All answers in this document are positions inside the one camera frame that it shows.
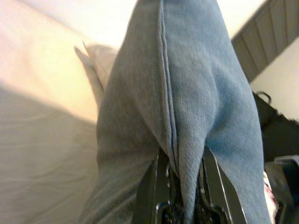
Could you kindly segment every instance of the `wrinkled fabric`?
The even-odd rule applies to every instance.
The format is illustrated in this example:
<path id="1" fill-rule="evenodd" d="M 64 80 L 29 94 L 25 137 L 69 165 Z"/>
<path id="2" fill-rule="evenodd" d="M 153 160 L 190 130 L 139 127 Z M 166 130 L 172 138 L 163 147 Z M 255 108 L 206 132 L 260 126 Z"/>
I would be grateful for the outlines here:
<path id="1" fill-rule="evenodd" d="M 162 148 L 191 223 L 209 147 L 249 224 L 269 224 L 256 105 L 215 0 L 141 0 L 98 120 L 99 181 L 80 223 L 130 223 L 138 184 Z"/>

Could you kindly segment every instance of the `jeans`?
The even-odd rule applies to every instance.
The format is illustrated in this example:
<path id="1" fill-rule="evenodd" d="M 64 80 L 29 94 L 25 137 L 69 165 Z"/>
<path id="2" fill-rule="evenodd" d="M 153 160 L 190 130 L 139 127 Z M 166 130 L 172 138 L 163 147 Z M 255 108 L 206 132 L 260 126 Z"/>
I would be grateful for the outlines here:
<path id="1" fill-rule="evenodd" d="M 216 0 L 140 0 L 115 60 L 97 136 L 99 180 L 80 223 L 130 223 L 162 148 L 192 221 L 204 147 L 232 182 L 249 224 L 269 224 L 256 105 Z"/>

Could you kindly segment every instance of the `white bedsheet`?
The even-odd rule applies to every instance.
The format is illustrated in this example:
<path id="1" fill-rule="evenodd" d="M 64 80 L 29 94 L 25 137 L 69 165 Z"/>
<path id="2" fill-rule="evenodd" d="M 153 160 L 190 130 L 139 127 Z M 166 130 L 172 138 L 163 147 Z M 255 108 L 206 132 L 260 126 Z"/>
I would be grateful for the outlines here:
<path id="1" fill-rule="evenodd" d="M 0 52 L 0 223 L 75 223 L 97 178 L 103 95 L 82 37 L 1 0 Z"/>

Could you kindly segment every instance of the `black object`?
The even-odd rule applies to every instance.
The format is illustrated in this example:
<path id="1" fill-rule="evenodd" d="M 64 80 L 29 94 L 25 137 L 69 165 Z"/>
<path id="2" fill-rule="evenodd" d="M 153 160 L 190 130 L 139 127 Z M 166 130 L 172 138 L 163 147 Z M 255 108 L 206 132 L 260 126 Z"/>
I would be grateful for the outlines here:
<path id="1" fill-rule="evenodd" d="M 278 201 L 276 224 L 299 224 L 299 156 L 278 157 L 265 169 Z"/>
<path id="2" fill-rule="evenodd" d="M 298 122 L 288 120 L 258 95 L 253 95 L 262 130 L 264 160 L 274 161 L 276 157 L 299 154 Z"/>
<path id="3" fill-rule="evenodd" d="M 208 148 L 199 169 L 195 224 L 246 224 L 237 193 Z M 132 224 L 181 224 L 183 203 L 179 179 L 159 150 L 137 192 Z"/>

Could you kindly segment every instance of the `seam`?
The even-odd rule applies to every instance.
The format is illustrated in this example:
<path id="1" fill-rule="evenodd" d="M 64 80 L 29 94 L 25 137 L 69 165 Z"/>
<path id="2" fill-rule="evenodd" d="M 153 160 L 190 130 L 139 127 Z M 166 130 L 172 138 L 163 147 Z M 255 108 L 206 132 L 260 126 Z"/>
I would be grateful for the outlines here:
<path id="1" fill-rule="evenodd" d="M 175 126 L 175 118 L 174 118 L 174 110 L 173 110 L 172 92 L 171 92 L 171 79 L 170 79 L 169 64 L 168 64 L 163 4 L 164 4 L 164 0 L 161 0 L 159 15 L 158 15 L 159 16 L 158 22 L 160 28 L 159 39 L 161 44 L 161 48 L 160 48 L 161 66 L 162 66 L 164 81 L 166 82 L 165 97 L 166 97 L 167 113 L 169 115 L 167 119 L 169 119 L 169 123 L 170 123 L 170 147 L 171 147 L 170 153 L 172 153 L 171 157 L 173 158 L 175 173 L 179 175 L 177 134 L 176 134 L 176 126 Z"/>

